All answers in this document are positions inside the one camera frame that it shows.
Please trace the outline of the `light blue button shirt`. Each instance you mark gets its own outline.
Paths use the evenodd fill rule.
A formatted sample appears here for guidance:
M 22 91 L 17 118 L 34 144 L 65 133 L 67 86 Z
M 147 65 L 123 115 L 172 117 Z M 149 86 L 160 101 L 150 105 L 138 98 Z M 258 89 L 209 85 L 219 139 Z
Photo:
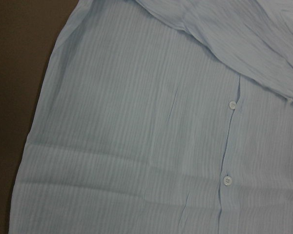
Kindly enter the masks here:
M 81 0 L 11 234 L 293 234 L 293 0 Z

